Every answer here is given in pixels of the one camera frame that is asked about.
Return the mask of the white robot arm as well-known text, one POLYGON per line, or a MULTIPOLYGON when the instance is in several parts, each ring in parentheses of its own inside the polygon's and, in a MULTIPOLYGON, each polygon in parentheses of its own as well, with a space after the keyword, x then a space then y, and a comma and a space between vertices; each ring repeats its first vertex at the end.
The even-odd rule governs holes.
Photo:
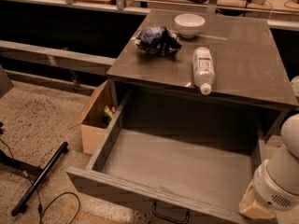
POLYGON ((239 204, 245 217, 271 219, 299 204, 299 114, 283 122, 280 135, 283 144, 255 170, 239 204))

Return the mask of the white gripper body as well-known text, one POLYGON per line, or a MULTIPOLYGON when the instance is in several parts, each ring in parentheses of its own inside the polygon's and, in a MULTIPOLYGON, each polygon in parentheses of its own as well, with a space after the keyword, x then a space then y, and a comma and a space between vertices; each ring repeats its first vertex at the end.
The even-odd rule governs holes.
POLYGON ((276 210, 292 210, 299 204, 298 173, 279 171, 275 175, 269 165, 270 160, 265 160, 254 172, 253 190, 256 199, 276 210))

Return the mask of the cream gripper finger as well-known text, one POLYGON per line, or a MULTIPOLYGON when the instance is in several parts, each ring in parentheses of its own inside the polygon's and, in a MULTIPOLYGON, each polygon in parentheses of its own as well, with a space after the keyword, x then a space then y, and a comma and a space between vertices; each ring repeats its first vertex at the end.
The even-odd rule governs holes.
POLYGON ((271 219, 274 218, 275 211, 261 203, 254 194, 253 182, 250 182, 242 200, 239 204, 239 213, 251 219, 271 219))

